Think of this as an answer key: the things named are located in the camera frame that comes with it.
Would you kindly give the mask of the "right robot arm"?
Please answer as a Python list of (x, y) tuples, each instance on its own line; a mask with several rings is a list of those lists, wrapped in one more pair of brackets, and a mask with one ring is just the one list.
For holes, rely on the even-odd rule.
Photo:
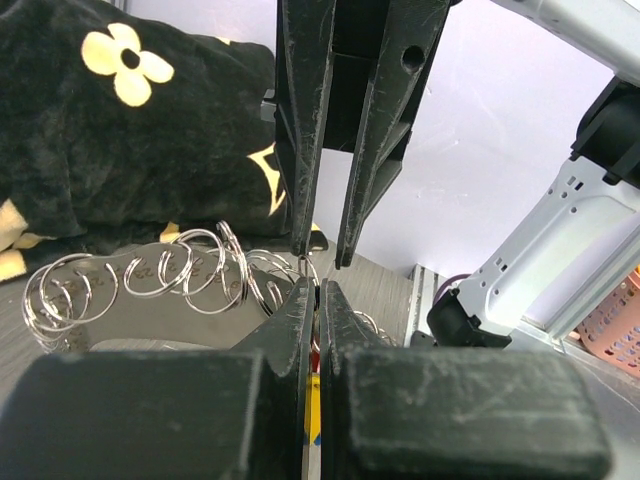
[[(432, 307), (441, 346), (503, 348), (521, 315), (599, 236), (639, 210), (639, 10), (627, 1), (507, 1), (614, 72), (547, 192), (496, 253)], [(363, 224), (401, 169), (451, 3), (281, 1), (276, 157), (291, 250), (309, 249), (320, 157), (353, 156), (337, 242), (351, 264)]]

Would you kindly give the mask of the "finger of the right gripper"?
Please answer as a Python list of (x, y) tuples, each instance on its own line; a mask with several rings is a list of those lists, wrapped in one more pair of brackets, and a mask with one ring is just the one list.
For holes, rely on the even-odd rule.
[(291, 252), (309, 251), (331, 90), (334, 1), (279, 1), (276, 157), (291, 203)]
[(402, 170), (449, 10), (448, 1), (389, 3), (359, 121), (336, 246), (338, 269), (352, 264), (367, 217)]

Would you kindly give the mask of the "white blue large keyring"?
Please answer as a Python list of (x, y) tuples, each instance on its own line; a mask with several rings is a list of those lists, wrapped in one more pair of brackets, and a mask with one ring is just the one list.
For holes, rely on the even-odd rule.
[(245, 250), (221, 222), (111, 256), (64, 256), (29, 278), (21, 310), (47, 354), (116, 340), (226, 350), (271, 320), (299, 280), (320, 285), (309, 256)]

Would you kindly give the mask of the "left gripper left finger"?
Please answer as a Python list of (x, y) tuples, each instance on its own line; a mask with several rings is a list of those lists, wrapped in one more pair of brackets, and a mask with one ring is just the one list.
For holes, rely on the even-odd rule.
[(5, 479), (299, 479), (316, 290), (228, 350), (47, 355), (1, 413)]

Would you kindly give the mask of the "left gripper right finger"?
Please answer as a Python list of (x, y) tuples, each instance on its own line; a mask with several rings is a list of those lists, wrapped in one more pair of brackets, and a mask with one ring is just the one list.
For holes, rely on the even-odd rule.
[(612, 450), (576, 368), (551, 353), (394, 347), (319, 290), (325, 479), (602, 479)]

